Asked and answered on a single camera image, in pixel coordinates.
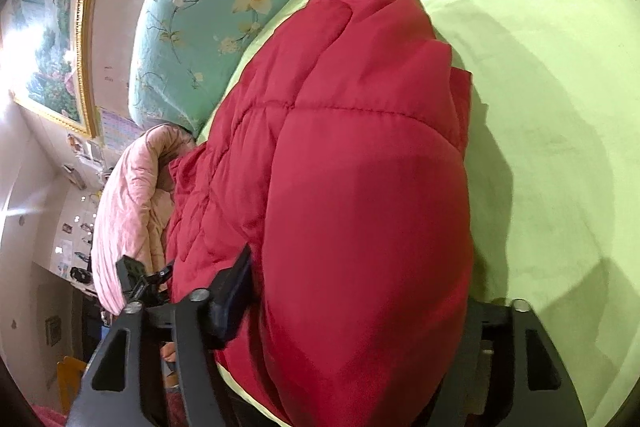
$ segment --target person's hand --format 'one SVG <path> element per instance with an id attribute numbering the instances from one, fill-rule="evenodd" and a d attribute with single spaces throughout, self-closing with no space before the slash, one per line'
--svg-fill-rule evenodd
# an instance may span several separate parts
<path id="1" fill-rule="evenodd" d="M 175 343 L 167 342 L 164 344 L 164 346 L 160 348 L 160 355 L 162 355 L 167 362 L 175 362 Z"/>

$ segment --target photo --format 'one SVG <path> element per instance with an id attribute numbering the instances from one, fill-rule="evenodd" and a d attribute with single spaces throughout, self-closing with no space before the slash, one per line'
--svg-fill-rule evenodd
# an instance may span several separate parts
<path id="1" fill-rule="evenodd" d="M 84 126 L 72 0 L 8 0 L 0 14 L 2 70 L 17 102 L 28 99 Z"/>
<path id="2" fill-rule="evenodd" d="M 62 320 L 58 315 L 49 317 L 45 322 L 47 346 L 55 346 L 62 339 Z"/>
<path id="3" fill-rule="evenodd" d="M 58 275 L 62 277 L 62 279 L 66 279 L 69 274 L 69 265 L 67 263 L 59 263 L 58 264 Z"/>

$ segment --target framed painting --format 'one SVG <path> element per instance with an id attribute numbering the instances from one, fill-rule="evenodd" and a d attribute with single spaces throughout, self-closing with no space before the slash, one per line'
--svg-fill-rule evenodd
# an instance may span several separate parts
<path id="1" fill-rule="evenodd" d="M 95 137 L 90 79 L 93 0 L 8 0 L 0 10 L 0 80 L 12 99 Z"/>

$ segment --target sticker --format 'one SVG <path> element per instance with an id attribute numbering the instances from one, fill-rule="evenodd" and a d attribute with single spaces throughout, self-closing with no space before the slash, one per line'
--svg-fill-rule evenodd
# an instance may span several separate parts
<path id="1" fill-rule="evenodd" d="M 72 265 L 74 258 L 74 244 L 67 240 L 63 239 L 60 241 L 60 245 L 62 246 L 62 255 L 60 255 L 60 263 Z"/>
<path id="2" fill-rule="evenodd" d="M 62 279 L 67 279 L 69 274 L 69 265 L 66 263 L 58 263 L 58 275 L 62 277 Z"/>
<path id="3" fill-rule="evenodd" d="M 102 122 L 102 137 L 106 149 L 119 154 L 140 137 L 144 131 L 135 123 L 119 114 L 99 107 L 100 121 Z"/>

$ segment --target pink fabric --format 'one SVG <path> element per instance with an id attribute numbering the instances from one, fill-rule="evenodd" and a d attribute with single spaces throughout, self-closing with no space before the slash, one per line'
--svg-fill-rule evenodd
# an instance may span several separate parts
<path id="1" fill-rule="evenodd" d="M 171 427 L 188 427 L 187 416 L 184 412 L 184 404 L 182 403 L 182 395 L 179 393 L 167 393 L 166 405 L 169 416 L 169 425 Z M 48 407 L 32 405 L 33 412 L 44 423 L 44 427 L 65 427 L 66 416 L 60 414 Z"/>
<path id="2" fill-rule="evenodd" d="M 127 147 L 107 181 L 95 218 L 91 256 L 100 304 L 115 315 L 125 304 L 116 261 L 128 255 L 144 263 L 148 273 L 165 264 L 161 238 L 174 205 L 171 187 L 159 183 L 163 178 L 159 173 L 194 147 L 193 137 L 184 129 L 159 125 Z"/>
<path id="3" fill-rule="evenodd" d="M 33 405 L 33 412 L 44 423 L 44 427 L 64 427 L 66 423 L 66 416 L 60 414 L 53 409 L 47 407 L 40 407 L 39 405 Z"/>

